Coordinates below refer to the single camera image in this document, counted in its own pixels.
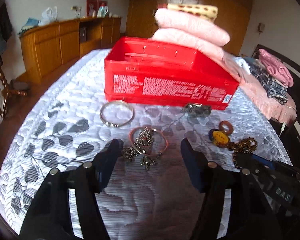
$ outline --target pink folded cloth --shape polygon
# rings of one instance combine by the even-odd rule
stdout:
[[[281,63],[281,61],[264,49],[259,49],[259,53],[259,59],[266,65],[269,74],[285,86],[292,87],[293,78],[289,70]]]
[[[152,36],[153,40],[174,43],[201,51],[208,57],[222,60],[223,49],[208,41],[197,38],[189,33],[177,29],[159,29]]]
[[[217,46],[224,46],[230,41],[229,34],[207,20],[185,12],[160,8],[155,14],[160,28],[175,28]]]

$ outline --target drawer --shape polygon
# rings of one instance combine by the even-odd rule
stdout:
[[[79,21],[60,24],[60,35],[75,32],[79,30]]]
[[[43,41],[51,40],[59,36],[59,25],[47,27],[34,33],[34,43],[39,44]]]
[[[88,54],[90,51],[94,49],[100,49],[100,48],[101,48],[100,39],[80,43],[80,57],[83,57],[84,55]]]
[[[113,18],[103,18],[102,26],[112,26]]]
[[[121,25],[121,18],[114,18],[113,19],[113,25]]]

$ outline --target wooden wardrobe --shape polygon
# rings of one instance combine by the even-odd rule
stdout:
[[[231,40],[223,49],[238,55],[245,37],[253,0],[130,0],[126,35],[152,37],[157,30],[154,14],[161,3],[207,4],[217,6],[215,24],[226,30]]]

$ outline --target red box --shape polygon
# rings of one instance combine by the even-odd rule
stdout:
[[[105,58],[108,101],[224,110],[239,83],[201,52],[180,45],[122,37]]]

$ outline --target headboard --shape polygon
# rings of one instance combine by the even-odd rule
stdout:
[[[259,49],[265,49],[270,54],[276,56],[281,62],[289,69],[290,74],[293,78],[293,86],[288,88],[288,93],[293,98],[294,102],[296,103],[297,112],[300,113],[300,65],[288,59],[284,55],[266,47],[261,44],[258,44],[256,49],[253,52],[252,57],[258,58],[259,57]]]

